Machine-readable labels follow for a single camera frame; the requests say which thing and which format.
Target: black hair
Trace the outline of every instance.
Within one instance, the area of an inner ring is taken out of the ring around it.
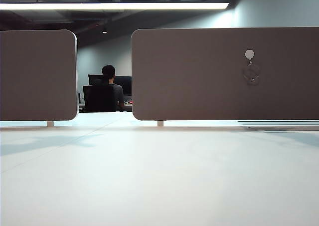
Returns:
[[[109,79],[112,79],[113,76],[115,75],[115,68],[112,65],[106,65],[102,68],[102,74],[103,75],[108,75]]]

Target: office cubicle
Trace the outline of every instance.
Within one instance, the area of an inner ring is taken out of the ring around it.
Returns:
[[[73,119],[76,65],[76,37],[68,30],[0,31],[0,119]]]
[[[137,30],[133,114],[140,120],[319,119],[318,45],[319,27]]]

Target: light fixture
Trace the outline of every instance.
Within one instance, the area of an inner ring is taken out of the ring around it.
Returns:
[[[0,3],[0,10],[205,10],[225,9],[228,3]]]
[[[103,27],[102,33],[103,33],[103,34],[108,33],[108,30],[106,29],[106,26],[105,26],[105,27]]]

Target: gray shirt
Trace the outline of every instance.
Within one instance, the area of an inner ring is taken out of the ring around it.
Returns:
[[[119,110],[118,103],[124,103],[123,88],[120,85],[114,83],[109,83],[109,86],[113,87],[116,109]]]

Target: office chair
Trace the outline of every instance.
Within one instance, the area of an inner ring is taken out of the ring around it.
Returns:
[[[83,86],[85,112],[115,112],[112,86]]]

